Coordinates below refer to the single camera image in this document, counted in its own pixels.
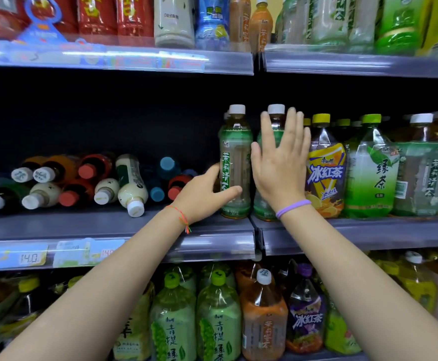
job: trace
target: bracelet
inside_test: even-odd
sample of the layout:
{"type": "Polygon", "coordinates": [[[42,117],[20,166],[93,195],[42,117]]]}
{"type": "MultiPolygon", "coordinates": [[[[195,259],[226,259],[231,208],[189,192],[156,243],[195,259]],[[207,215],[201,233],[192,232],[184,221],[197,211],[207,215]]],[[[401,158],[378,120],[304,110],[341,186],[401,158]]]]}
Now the bracelet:
{"type": "Polygon", "coordinates": [[[309,200],[298,201],[298,202],[296,202],[292,205],[286,206],[284,209],[281,209],[280,211],[278,211],[276,213],[276,217],[277,217],[277,219],[279,219],[282,216],[282,214],[287,213],[288,211],[293,210],[295,208],[298,208],[298,207],[301,207],[304,205],[308,205],[308,204],[312,204],[312,203],[309,200]]]}
{"type": "Polygon", "coordinates": [[[181,217],[179,217],[179,220],[186,225],[186,233],[189,234],[192,232],[191,228],[189,227],[189,222],[187,222],[187,218],[183,212],[181,212],[179,209],[177,209],[175,206],[172,205],[167,205],[166,208],[173,208],[177,210],[181,215],[181,217]]]}

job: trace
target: right hand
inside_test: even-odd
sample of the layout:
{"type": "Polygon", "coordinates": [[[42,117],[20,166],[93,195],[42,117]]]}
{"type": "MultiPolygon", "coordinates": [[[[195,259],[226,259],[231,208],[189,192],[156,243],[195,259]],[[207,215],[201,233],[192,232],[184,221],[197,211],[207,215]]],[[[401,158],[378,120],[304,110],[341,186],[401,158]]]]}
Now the right hand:
{"type": "Polygon", "coordinates": [[[302,112],[296,114],[295,108],[288,110],[284,135],[276,148],[269,114],[262,112],[262,153],[257,142],[251,146],[256,188],[275,212],[306,198],[306,160],[311,131],[303,127],[303,120],[302,112]]]}

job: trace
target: hand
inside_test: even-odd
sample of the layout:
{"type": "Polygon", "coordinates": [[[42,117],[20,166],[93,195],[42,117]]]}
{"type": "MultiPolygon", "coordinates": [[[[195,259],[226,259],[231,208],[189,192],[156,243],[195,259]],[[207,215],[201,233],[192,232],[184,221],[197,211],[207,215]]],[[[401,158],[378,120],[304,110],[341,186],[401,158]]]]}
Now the hand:
{"type": "Polygon", "coordinates": [[[219,170],[220,165],[216,163],[205,174],[194,177],[172,203],[172,206],[184,213],[189,224],[209,217],[242,193],[240,186],[214,193],[213,186],[219,170]]]}
{"type": "Polygon", "coordinates": [[[304,114],[295,108],[287,112],[286,126],[279,147],[272,131],[269,114],[261,114],[261,147],[251,146],[252,175],[256,188],[269,205],[278,212],[304,200],[306,160],[311,144],[311,131],[303,127],[304,114]]]}

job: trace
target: barcode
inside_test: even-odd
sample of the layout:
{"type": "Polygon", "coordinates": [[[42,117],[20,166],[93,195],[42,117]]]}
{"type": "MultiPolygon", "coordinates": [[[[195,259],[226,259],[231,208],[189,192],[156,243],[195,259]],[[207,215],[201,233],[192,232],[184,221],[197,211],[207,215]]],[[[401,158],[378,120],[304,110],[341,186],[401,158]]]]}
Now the barcode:
{"type": "Polygon", "coordinates": [[[407,181],[396,181],[396,195],[398,199],[406,199],[407,181]]]}

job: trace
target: red bottle cap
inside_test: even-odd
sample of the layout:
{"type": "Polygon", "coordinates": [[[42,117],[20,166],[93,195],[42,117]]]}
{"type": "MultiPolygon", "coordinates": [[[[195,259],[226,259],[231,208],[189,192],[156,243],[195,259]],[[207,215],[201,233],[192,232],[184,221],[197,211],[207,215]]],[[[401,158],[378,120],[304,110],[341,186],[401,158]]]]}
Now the red bottle cap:
{"type": "Polygon", "coordinates": [[[167,193],[167,196],[170,200],[175,200],[177,195],[182,191],[182,188],[179,186],[172,186],[167,193]]]}
{"type": "Polygon", "coordinates": [[[59,196],[59,203],[63,206],[72,206],[80,199],[79,194],[75,191],[64,191],[59,196]]]}
{"type": "Polygon", "coordinates": [[[97,169],[93,164],[86,163],[79,167],[78,175],[82,178],[89,179],[97,175],[97,169]]]}

